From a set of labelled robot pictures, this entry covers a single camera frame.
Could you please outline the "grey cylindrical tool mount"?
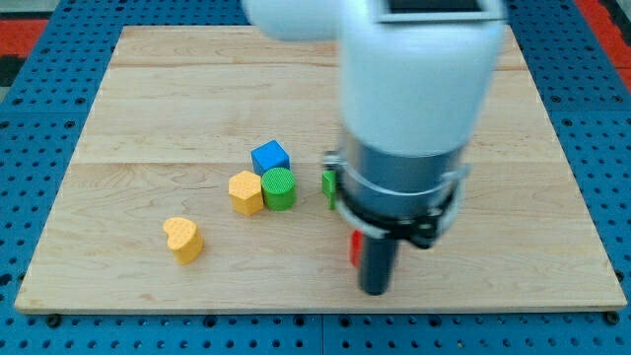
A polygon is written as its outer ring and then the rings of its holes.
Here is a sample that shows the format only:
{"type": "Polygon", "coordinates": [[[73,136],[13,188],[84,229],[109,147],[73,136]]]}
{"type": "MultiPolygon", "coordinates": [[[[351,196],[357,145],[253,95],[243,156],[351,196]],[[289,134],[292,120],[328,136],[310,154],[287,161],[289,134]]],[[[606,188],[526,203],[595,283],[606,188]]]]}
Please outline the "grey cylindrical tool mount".
{"type": "Polygon", "coordinates": [[[456,220],[469,166],[464,146],[406,157],[361,141],[347,130],[324,155],[336,172],[336,208],[351,225],[376,239],[403,239],[429,249],[456,220]]]}

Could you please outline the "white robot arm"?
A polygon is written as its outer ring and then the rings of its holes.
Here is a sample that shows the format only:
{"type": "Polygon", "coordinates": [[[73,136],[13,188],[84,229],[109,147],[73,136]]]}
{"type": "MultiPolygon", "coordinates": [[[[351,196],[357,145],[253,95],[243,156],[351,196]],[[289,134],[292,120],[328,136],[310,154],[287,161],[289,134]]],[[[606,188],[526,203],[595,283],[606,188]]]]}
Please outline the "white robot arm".
{"type": "Polygon", "coordinates": [[[335,41],[341,131],[325,154],[335,207],[363,235],[358,283],[386,291],[401,242],[429,249],[453,224],[461,157],[505,39],[500,1],[245,0],[283,41],[335,41]]]}

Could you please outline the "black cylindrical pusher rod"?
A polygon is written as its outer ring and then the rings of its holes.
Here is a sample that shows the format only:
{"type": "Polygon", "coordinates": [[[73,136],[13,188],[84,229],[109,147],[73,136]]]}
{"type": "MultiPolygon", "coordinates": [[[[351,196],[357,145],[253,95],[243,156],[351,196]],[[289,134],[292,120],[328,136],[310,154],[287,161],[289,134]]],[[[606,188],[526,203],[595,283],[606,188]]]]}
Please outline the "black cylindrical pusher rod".
{"type": "Polygon", "coordinates": [[[358,284],[365,293],[379,296],[387,290],[397,251],[398,239],[391,234],[363,238],[358,284]]]}

